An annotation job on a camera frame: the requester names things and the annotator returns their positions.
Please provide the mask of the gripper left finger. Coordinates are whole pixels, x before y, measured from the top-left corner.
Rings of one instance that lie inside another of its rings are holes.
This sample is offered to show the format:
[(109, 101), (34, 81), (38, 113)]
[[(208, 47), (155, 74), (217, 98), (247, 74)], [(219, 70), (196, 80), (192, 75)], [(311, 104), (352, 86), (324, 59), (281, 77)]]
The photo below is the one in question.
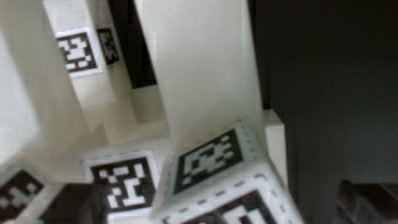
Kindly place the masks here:
[(107, 224), (105, 187), (66, 184), (39, 216), (45, 224)]

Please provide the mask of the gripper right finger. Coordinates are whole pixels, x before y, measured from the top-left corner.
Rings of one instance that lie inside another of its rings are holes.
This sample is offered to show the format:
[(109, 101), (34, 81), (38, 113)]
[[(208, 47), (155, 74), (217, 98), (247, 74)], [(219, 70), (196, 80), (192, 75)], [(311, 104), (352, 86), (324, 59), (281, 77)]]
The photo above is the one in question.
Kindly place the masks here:
[(336, 224), (398, 224), (398, 184), (341, 181)]

